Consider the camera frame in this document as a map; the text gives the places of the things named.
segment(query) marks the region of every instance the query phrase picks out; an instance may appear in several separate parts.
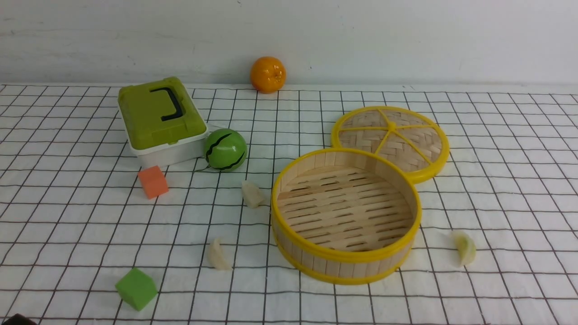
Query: toy orange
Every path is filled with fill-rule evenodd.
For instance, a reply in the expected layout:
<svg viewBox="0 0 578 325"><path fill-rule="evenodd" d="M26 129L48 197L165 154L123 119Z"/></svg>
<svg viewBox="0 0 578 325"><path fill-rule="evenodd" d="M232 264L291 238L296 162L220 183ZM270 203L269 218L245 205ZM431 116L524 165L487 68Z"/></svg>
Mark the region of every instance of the toy orange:
<svg viewBox="0 0 578 325"><path fill-rule="evenodd" d="M286 78L287 73L283 63L274 57L261 57L251 68L251 84L264 94L274 93L281 89Z"/></svg>

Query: green storage box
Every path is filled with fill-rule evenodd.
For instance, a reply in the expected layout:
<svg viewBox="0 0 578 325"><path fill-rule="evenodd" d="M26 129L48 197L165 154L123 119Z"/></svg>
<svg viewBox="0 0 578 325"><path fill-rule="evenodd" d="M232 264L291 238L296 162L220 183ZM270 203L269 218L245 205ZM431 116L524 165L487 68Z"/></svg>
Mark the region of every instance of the green storage box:
<svg viewBox="0 0 578 325"><path fill-rule="evenodd" d="M143 168L203 156L207 125L178 78L123 87L118 107Z"/></svg>

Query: bamboo steamer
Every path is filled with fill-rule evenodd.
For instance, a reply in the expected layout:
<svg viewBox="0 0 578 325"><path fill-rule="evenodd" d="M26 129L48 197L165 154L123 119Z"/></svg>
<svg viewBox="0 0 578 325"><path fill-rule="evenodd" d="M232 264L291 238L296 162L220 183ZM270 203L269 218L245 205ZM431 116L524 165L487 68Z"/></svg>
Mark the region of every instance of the bamboo steamer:
<svg viewBox="0 0 578 325"><path fill-rule="evenodd" d="M437 175L450 155L447 137L437 124L392 106L345 114L333 127L331 145L376 154L399 167L414 184Z"/></svg>
<svg viewBox="0 0 578 325"><path fill-rule="evenodd" d="M394 272L420 226L416 189L394 164L330 148L289 164L272 190L272 228L283 256L303 273L359 285Z"/></svg>

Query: yellow rim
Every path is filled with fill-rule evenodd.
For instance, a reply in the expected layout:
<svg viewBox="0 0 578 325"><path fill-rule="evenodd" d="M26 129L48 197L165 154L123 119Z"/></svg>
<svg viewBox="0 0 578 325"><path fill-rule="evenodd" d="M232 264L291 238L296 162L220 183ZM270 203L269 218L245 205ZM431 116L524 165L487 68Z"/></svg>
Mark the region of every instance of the yellow rim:
<svg viewBox="0 0 578 325"><path fill-rule="evenodd" d="M412 128L424 128L424 127L433 128L438 133L438 136L439 136L440 140L442 141L442 151L440 152L438 159L436 161L429 161L428 159L425 158L425 155L421 152L421 150L416 148L415 145L411 141L408 141L407 139L405 139L405 137L401 136L401 134L399 132L391 131L390 128L388 128L388 127L355 127L355 128L343 128L342 127L343 123L345 121L347 121L351 116L354 116L354 115L359 114L361 112L365 112L367 110L377 110L384 117L386 122L388 122L388 119L387 119L387 116L383 113L384 110L406 113L406 114L409 114L413 117L416 117L416 118L421 119L424 122L426 122L427 125L411 125L411 126L397 127L397 129L402 130L402 129L406 129L406 128L410 128L410 127L412 127ZM364 107L364 108L352 110L351 112L343 115L339 120L337 120L337 122L335 122L335 126L331 130L331 145L333 147L335 147L335 148L341 148L342 147L341 141L339 140L339 133L342 131L347 131L347 130L383 130L383 131L387 131L386 136L389 136L390 134L395 134L395 135L399 136L400 138L402 138L404 141L406 141L410 146L412 146L412 148L414 150L417 151L417 153L422 158L424 158L425 161L427 161L429 163L428 167L426 167L422 170L419 170L419 171L414 171L414 172L402 171L402 174L404 176L407 176L407 178L410 180L410 182L412 182L414 184L425 182L426 180L431 179L435 175L437 175L443 169L444 165L447 162L448 157L450 156L450 143L447 140L446 134L443 132L443 130L432 120L428 119L427 117L425 117L421 114L418 114L416 112L412 112L411 110L408 110L408 109L393 107L393 106L369 106L369 107ZM379 147L376 150L376 152L379 152L381 147L385 144L385 139L386 138L384 137L382 142L379 144Z"/></svg>
<svg viewBox="0 0 578 325"><path fill-rule="evenodd" d="M279 195L277 188L279 187L280 180L283 178L285 173L289 169L291 169L295 164L299 163L300 161L302 161L302 160L304 160L310 156L314 156L316 154L320 154L323 152L349 152L349 153L356 153L356 154L361 154L364 156L372 157L374 159L379 160L382 163L387 164L388 166L393 168L393 170L395 170L397 173L399 173L401 175L401 177L410 186L410 188L412 190L412 195L416 199L416 219L414 220L413 225L409 229L409 231L402 238L399 238L393 244L388 245L388 246L383 247L383 248L380 248L380 249L370 250L368 252L343 252L340 250L329 249L329 248L325 248L325 247L321 247L319 245L313 244L310 241L308 241L307 239L301 237L293 229L291 229L291 227L287 224L287 222L285 222L285 220L281 217L281 212L279 211L279 207L277 205L277 199L276 198ZM371 261L375 261L375 260L380 260L380 259L383 259L385 257L392 255L393 253L396 253L400 248L406 246L408 243L411 242L411 240L415 237L416 232L419 229L420 223L421 223L420 197L417 194L417 190L413 186L413 183L407 178L406 174L403 173L401 171L401 169L399 169L396 165L392 164L391 162L389 162L389 161L387 161L387 160L385 160L385 159L383 159L377 155L365 152L363 150L349 149L349 148L328 148L328 149L316 150L316 151L310 152L306 155L303 155L303 156L295 159L294 161L292 161L290 164L288 164L281 171L281 173L277 177L277 180L275 181L275 185L273 186L273 190L271 192L271 209L273 210L272 218L274 218L275 221L278 222L282 232L285 233L285 235L291 240L291 242L293 244L299 246L299 248L301 248L302 250L304 250L304 251L306 251L306 252L308 252L314 256L319 256L319 257L322 257L322 258L325 258L328 260L334 260L334 261L339 261L339 262L343 262L343 263L366 263L366 262L371 262Z"/></svg>
<svg viewBox="0 0 578 325"><path fill-rule="evenodd" d="M409 253L412 251L411 249L409 249L407 251L407 253L405 253L405 255L403 256L401 261L399 261L398 264L395 264L392 268L388 269L386 272L379 273L377 275L369 276L366 278L340 278L338 276L329 276L329 275L326 275L323 273L316 272L316 271L314 271L310 268L306 268L302 264L298 263L293 257L291 257L291 255L289 255L283 249L283 247L281 247L281 245L279 245L279 241L277 240L277 234L275 233L275 229L273 229L273 238L275 239L275 244L277 245L277 248L281 252L281 255L283 255L283 257L285 257L285 259L291 265L293 265L296 269L303 272L303 274L309 275L313 279L317 279L317 280L323 281L323 282L333 283L336 285L349 285L349 286L365 285L367 283L372 283L372 282L381 280L381 279L385 278L386 276L389 276L393 272L395 272L395 270L398 269L405 262L405 260L407 260L407 258L409 257Z"/></svg>

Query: green ball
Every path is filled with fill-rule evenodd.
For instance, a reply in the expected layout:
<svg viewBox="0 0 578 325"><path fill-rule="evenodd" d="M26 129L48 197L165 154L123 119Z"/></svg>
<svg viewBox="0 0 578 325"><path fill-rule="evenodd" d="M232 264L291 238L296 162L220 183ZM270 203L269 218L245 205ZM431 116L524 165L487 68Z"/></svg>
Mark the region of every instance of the green ball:
<svg viewBox="0 0 578 325"><path fill-rule="evenodd" d="M205 141L205 159L218 171L230 172L241 166L247 157L247 142L228 128L211 133Z"/></svg>

